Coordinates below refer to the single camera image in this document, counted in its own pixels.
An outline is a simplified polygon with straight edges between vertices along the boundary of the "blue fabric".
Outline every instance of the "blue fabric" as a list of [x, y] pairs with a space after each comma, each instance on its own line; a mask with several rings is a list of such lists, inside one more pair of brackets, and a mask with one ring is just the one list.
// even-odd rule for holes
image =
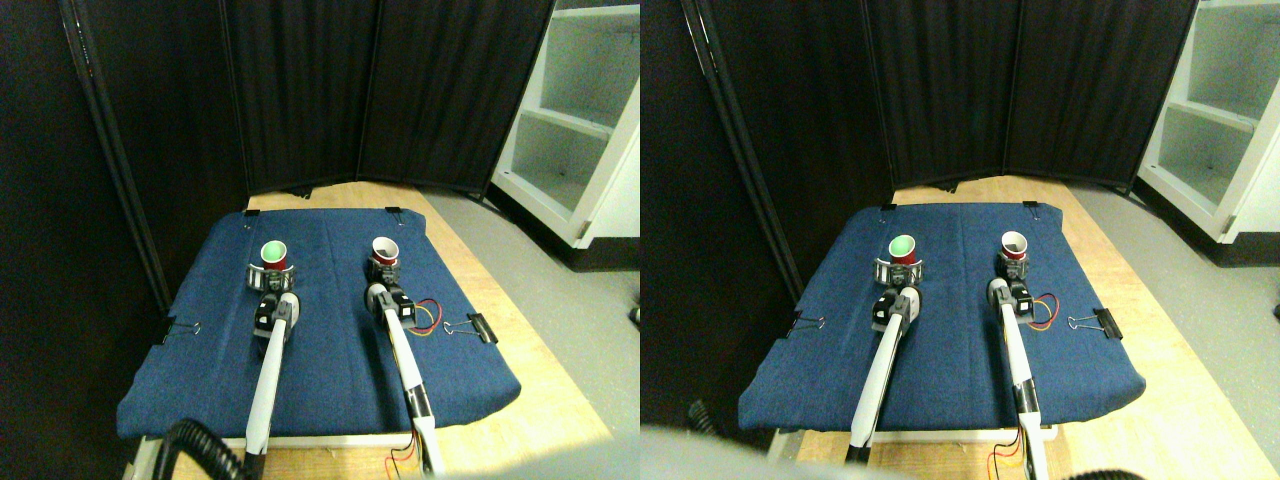
[[[404, 225], [385, 210], [355, 209], [223, 218], [170, 308], [178, 323], [198, 321], [201, 332], [151, 347], [116, 411], [119, 435], [161, 435], [179, 419], [192, 417], [221, 436], [244, 436], [265, 351], [265, 339], [253, 337], [259, 292], [244, 287], [244, 269], [250, 261], [260, 262], [259, 248], [271, 239], [288, 246], [301, 302], [297, 326], [284, 346], [271, 435], [410, 430], [390, 340], [380, 320], [365, 310], [370, 242], [384, 236], [399, 244], [401, 287], [410, 298], [438, 300], [444, 320], [453, 323], [465, 321], [475, 308], [422, 234], [426, 219], [408, 210], [401, 218]], [[430, 320], [419, 314], [426, 326]], [[495, 334], [502, 338], [502, 330]], [[408, 335], [408, 340], [438, 426], [484, 419], [520, 394], [497, 344], [447, 335], [443, 325], [430, 337]]]
[[[1027, 236], [1032, 294], [1051, 292], [1062, 301], [1047, 332], [1020, 328], [1044, 424], [1096, 419], [1137, 399], [1147, 383], [1120, 340], [1068, 328], [1068, 316], [1089, 316], [1103, 305], [1062, 237], [1062, 211], [1043, 204], [1037, 210], [1039, 220], [1021, 204], [859, 211], [796, 306], [805, 317], [826, 316], [826, 328], [773, 343], [739, 399], [741, 426], [849, 431], [881, 338], [870, 328], [872, 305], [884, 291], [873, 279], [873, 259], [887, 260], [888, 242], [899, 234], [915, 237], [916, 257], [924, 260], [922, 310], [900, 344], [879, 430], [1016, 425], [998, 315], [986, 301], [1007, 230]], [[1124, 319], [1117, 321], [1123, 330]]]

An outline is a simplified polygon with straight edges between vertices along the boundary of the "cup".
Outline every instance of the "cup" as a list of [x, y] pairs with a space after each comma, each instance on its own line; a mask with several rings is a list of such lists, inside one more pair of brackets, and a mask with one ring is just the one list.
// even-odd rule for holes
[[284, 256], [288, 255], [289, 248], [284, 246], [284, 242], [270, 241], [262, 243], [262, 250], [259, 255], [262, 257], [262, 268], [269, 270], [284, 270]]
[[383, 265], [396, 265], [399, 257], [399, 246], [387, 237], [374, 238], [374, 260]]
[[911, 236], [897, 236], [892, 242], [888, 242], [888, 255], [893, 259], [895, 264], [915, 264], [915, 238]]
[[1000, 252], [1010, 260], [1023, 260], [1027, 256], [1027, 237], [1018, 232], [1005, 232], [1000, 236]]

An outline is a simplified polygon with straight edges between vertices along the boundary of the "wooden table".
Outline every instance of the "wooden table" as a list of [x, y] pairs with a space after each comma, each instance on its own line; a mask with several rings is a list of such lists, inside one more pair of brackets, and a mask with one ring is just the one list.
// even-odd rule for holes
[[[520, 397], [497, 413], [470, 425], [438, 430], [440, 451], [449, 474], [492, 472], [549, 452], [608, 439], [611, 435], [604, 422], [525, 316], [462, 239], [444, 223], [440, 214], [412, 187], [355, 182], [316, 188], [310, 200], [275, 192], [253, 196], [248, 202], [248, 209], [256, 210], [384, 206], [399, 206], [426, 216], [428, 238], [476, 311], [484, 312], [490, 326], [502, 338], [498, 349], [521, 384]], [[269, 479], [385, 477], [383, 458], [387, 457], [387, 448], [384, 447], [273, 445], [268, 452], [265, 475]], [[195, 462], [183, 456], [174, 477], [207, 476]]]
[[[995, 177], [964, 182], [955, 193], [916, 187], [896, 204], [1020, 202], [1036, 200], [1062, 210], [1062, 234], [1098, 298], [1124, 330], [1124, 346], [1147, 379], [1140, 398], [1101, 419], [1061, 425], [1047, 443], [1053, 477], [1124, 468], [1146, 479], [1274, 479], [1257, 442], [1169, 320], [1075, 196], [1056, 180]], [[1244, 372], [1271, 375], [1276, 372]], [[849, 433], [806, 431], [799, 461], [844, 462]], [[876, 444], [870, 465], [922, 479], [982, 479], [991, 444]], [[1021, 479], [1002, 466], [1001, 477]]]

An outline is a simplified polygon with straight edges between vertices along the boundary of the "binder clip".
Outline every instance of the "binder clip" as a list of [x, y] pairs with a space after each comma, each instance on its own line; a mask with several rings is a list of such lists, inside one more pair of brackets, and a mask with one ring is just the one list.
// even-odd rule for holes
[[[458, 329], [452, 329], [451, 330], [449, 329], [451, 326], [458, 326], [458, 325], [466, 325], [466, 324], [471, 324], [471, 328], [475, 329], [475, 332], [466, 332], [466, 330], [458, 330]], [[489, 328], [489, 321], [485, 320], [484, 315], [480, 315], [480, 314], [467, 314], [467, 321], [460, 321], [460, 323], [456, 323], [456, 324], [451, 324], [451, 323], [445, 321], [444, 323], [444, 333], [447, 333], [449, 335], [452, 335], [454, 333], [463, 333], [463, 334], [467, 334], [467, 335], [480, 337], [480, 342], [481, 343], [498, 343], [498, 337], [494, 335], [493, 334], [493, 329]]]
[[[791, 320], [791, 329], [787, 330], [787, 334], [783, 335], [782, 338], [791, 338], [791, 333], [796, 330], [809, 330], [809, 329], [822, 330], [823, 326], [827, 326], [826, 316], [819, 316], [817, 319], [805, 319], [804, 316], [800, 316], [800, 314], [803, 312], [804, 312], [803, 310], [796, 311], [796, 317]], [[801, 321], [804, 321], [805, 325], [801, 326], [800, 325]]]
[[[1089, 319], [1098, 319], [1100, 326], [1080, 324], [1080, 321]], [[1069, 316], [1066, 317], [1066, 325], [1070, 326], [1071, 330], [1079, 330], [1079, 329], [1098, 330], [1106, 334], [1107, 338], [1115, 338], [1121, 340], [1124, 339], [1124, 334], [1120, 333], [1120, 325], [1116, 325], [1116, 319], [1111, 316], [1111, 311], [1107, 308], [1093, 308], [1093, 315], [1085, 316], [1083, 319]]]
[[888, 218], [888, 214], [886, 214], [886, 211], [893, 211], [893, 210], [897, 210], [897, 204], [884, 204], [884, 205], [881, 205], [881, 218], [879, 218], [879, 221], [881, 223], [888, 223], [886, 220]]
[[[177, 317], [172, 317], [172, 316], [169, 319], [178, 320]], [[182, 326], [182, 328], [186, 328], [186, 330], [182, 330], [182, 332], [178, 332], [178, 333], [173, 333], [173, 328], [174, 326]], [[197, 321], [195, 324], [179, 324], [179, 323], [174, 321], [174, 323], [169, 324], [169, 329], [165, 332], [164, 338], [160, 339], [160, 344], [168, 343], [169, 342], [169, 337], [178, 337], [178, 335], [186, 335], [186, 334], [198, 335], [200, 334], [200, 323]]]
[[392, 214], [392, 216], [396, 218], [396, 224], [397, 225], [404, 227], [404, 219], [401, 216], [401, 214], [403, 212], [403, 210], [401, 210], [401, 207], [398, 207], [398, 206], [389, 206], [389, 207], [387, 207], [387, 212]]
[[1032, 211], [1032, 219], [1033, 220], [1039, 220], [1039, 202], [1037, 202], [1034, 200], [1028, 200], [1028, 201], [1023, 202], [1023, 206], [1025, 206], [1027, 210]]
[[244, 210], [244, 229], [246, 230], [253, 229], [253, 224], [257, 223], [257, 214], [260, 214], [260, 212], [261, 212], [260, 210]]

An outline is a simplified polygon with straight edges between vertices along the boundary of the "yellow wire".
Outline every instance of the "yellow wire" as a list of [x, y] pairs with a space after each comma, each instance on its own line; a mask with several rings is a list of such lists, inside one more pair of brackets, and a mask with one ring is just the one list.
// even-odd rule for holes
[[[1021, 436], [1019, 436], [1019, 438], [1018, 438], [1018, 443], [1016, 443], [1015, 445], [1021, 445], [1020, 448], [1024, 448], [1024, 447], [1027, 447], [1027, 435], [1021, 435]], [[1024, 451], [1024, 452], [1023, 452], [1023, 454], [1018, 456], [1018, 457], [1016, 457], [1016, 458], [1018, 458], [1018, 461], [1016, 461], [1016, 462], [1015, 462], [1015, 461], [1011, 461], [1011, 460], [1005, 460], [1005, 457], [1001, 457], [1001, 456], [998, 456], [998, 454], [997, 454], [997, 456], [995, 456], [995, 457], [996, 457], [996, 460], [997, 460], [997, 461], [1000, 461], [1000, 463], [1001, 463], [1001, 465], [1004, 465], [1004, 466], [1006, 466], [1006, 467], [1016, 467], [1016, 466], [1019, 466], [1019, 465], [1023, 465], [1023, 458], [1025, 458], [1025, 457], [1027, 457], [1027, 452]]]
[[[431, 323], [433, 323], [433, 324], [435, 323], [435, 315], [431, 315], [431, 311], [430, 311], [430, 310], [426, 310], [426, 307], [424, 307], [424, 306], [421, 306], [421, 305], [415, 305], [415, 306], [416, 306], [416, 307], [419, 307], [419, 308], [422, 308], [422, 311], [425, 311], [425, 312], [426, 312], [426, 316], [431, 319]], [[408, 333], [412, 333], [412, 334], [415, 334], [415, 335], [419, 335], [419, 337], [431, 337], [431, 332], [428, 332], [428, 333], [417, 333], [417, 332], [413, 332], [413, 329], [408, 329]]]
[[[1050, 308], [1048, 303], [1044, 303], [1043, 300], [1036, 300], [1036, 303], [1043, 305], [1044, 310], [1048, 311], [1050, 317], [1053, 317], [1053, 308]], [[1027, 324], [1027, 326], [1030, 326], [1032, 330], [1036, 330], [1036, 332], [1044, 332], [1044, 330], [1048, 330], [1048, 328], [1052, 326], [1052, 325], [1046, 325], [1044, 328], [1037, 328], [1034, 324]]]

